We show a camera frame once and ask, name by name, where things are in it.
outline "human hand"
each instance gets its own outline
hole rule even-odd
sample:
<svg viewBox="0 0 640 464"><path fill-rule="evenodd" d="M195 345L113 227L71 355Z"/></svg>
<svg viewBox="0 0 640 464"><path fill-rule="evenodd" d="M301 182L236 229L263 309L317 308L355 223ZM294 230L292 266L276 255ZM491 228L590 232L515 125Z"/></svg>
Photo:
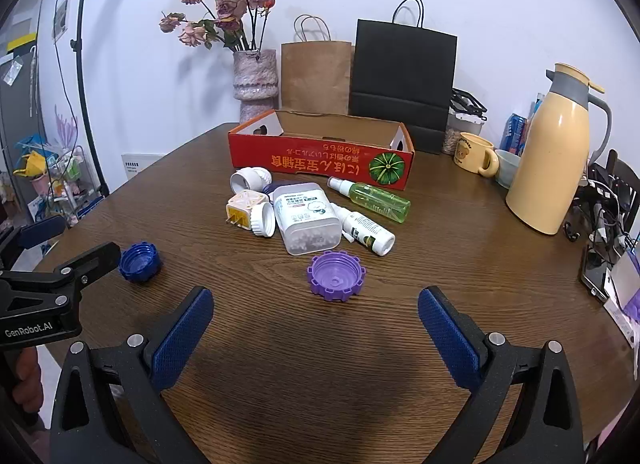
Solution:
<svg viewBox="0 0 640 464"><path fill-rule="evenodd" d="M22 349L15 364L15 373L21 383L13 390L14 401L29 414L39 412L44 402L44 391L36 347Z"/></svg>

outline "green spray bottle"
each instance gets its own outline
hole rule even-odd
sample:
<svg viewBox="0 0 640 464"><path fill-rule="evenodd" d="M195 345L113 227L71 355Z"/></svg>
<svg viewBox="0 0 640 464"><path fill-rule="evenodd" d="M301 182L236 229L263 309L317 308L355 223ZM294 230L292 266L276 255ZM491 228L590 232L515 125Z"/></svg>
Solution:
<svg viewBox="0 0 640 464"><path fill-rule="evenodd" d="M411 206L407 199L363 182L351 182L337 177L329 177L327 186L338 190L363 208L380 213L400 223L404 222Z"/></svg>

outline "blue bottle cap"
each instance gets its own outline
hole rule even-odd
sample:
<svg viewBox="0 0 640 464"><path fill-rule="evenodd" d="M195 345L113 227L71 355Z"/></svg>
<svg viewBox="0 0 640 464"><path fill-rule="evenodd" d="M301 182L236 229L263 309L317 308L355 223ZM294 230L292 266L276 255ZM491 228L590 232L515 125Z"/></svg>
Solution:
<svg viewBox="0 0 640 464"><path fill-rule="evenodd" d="M155 245L148 242L133 244L120 257L120 274L130 282L146 282L158 272L162 262Z"/></svg>

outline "label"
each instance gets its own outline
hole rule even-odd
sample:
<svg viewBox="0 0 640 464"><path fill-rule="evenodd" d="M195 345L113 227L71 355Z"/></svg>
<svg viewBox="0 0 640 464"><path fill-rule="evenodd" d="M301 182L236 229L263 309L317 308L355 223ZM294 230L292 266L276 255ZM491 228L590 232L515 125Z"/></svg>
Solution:
<svg viewBox="0 0 640 464"><path fill-rule="evenodd" d="M294 224L335 217L321 189L280 195L274 207L278 225L282 231L286 231Z"/></svg>
<svg viewBox="0 0 640 464"><path fill-rule="evenodd" d="M34 334L40 333L49 333L49 331L53 330L53 325L50 321L45 321L43 323L37 323L36 325L27 325L24 327L17 327L12 329L4 330L4 335L8 339L12 338L21 338L24 336L30 336Z"/></svg>
<svg viewBox="0 0 640 464"><path fill-rule="evenodd" d="M604 308L609 313L609 316L611 316L611 319L616 322L616 325L620 329L620 332L623 333L626 342L629 343L631 348L634 348L634 329L625 314L618 308L611 298L609 298L604 304Z"/></svg>
<svg viewBox="0 0 640 464"><path fill-rule="evenodd" d="M351 222L351 231L348 233L370 250L373 249L373 243L380 234L391 235L381 225L376 224L361 213L352 213L348 219Z"/></svg>

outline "bag handle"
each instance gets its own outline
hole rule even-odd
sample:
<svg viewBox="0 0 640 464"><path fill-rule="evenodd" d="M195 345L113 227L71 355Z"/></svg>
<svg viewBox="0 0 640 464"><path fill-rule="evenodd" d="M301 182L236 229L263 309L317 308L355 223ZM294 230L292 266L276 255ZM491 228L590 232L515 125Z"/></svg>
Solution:
<svg viewBox="0 0 640 464"><path fill-rule="evenodd" d="M398 12L400 11L401 7L404 5L405 2L408 2L409 0L403 0L402 2L400 2L400 5L396 7L396 10L394 11L394 15L391 18L391 23L394 24L396 22L396 16L398 15ZM413 0L416 4L418 4L418 9L419 9L419 13L418 13L418 21L415 24L415 27L424 27L424 2L422 0Z"/></svg>
<svg viewBox="0 0 640 464"><path fill-rule="evenodd" d="M320 18L319 16L313 16L311 14L300 14L299 17L297 17L294 21L293 21L293 30L295 31L295 33L298 33L298 30L296 29L296 24L298 22L298 20L300 18L302 18L304 16L304 19L302 20L302 22L300 22L300 32L302 35L302 41L307 41L306 39L306 34L305 34L305 22L311 18L312 20L314 20L316 22L316 24L318 24L318 27L320 28L320 31L322 32L322 27L320 25L319 22L322 22L324 24L324 28L326 29L326 34L329 37L328 41L331 41L331 31L329 30L329 26L326 24L326 22Z"/></svg>

